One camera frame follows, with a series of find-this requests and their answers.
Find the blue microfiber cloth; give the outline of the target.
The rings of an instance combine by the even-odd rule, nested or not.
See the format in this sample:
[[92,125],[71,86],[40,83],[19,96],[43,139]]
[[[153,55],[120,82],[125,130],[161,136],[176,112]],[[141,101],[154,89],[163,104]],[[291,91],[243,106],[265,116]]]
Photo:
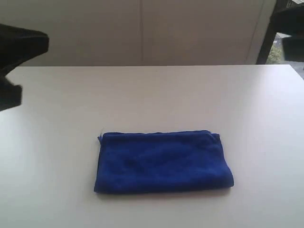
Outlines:
[[217,133],[113,132],[104,133],[98,140],[97,193],[166,193],[234,186]]

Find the black window frame post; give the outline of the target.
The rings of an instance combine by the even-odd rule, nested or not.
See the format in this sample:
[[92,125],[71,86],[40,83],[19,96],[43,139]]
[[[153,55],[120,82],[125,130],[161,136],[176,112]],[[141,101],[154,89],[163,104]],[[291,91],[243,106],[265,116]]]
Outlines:
[[268,55],[269,55],[271,47],[272,47],[272,44],[273,44],[273,41],[276,36],[276,32],[275,32],[272,22],[271,22],[271,17],[275,12],[285,9],[288,5],[288,2],[289,2],[288,0],[276,0],[275,1],[276,4],[275,4],[273,12],[270,16],[266,34],[264,36],[263,43],[261,45],[261,48],[260,48],[260,51],[259,51],[259,54],[257,57],[257,61],[256,61],[257,65],[264,65],[266,63]]

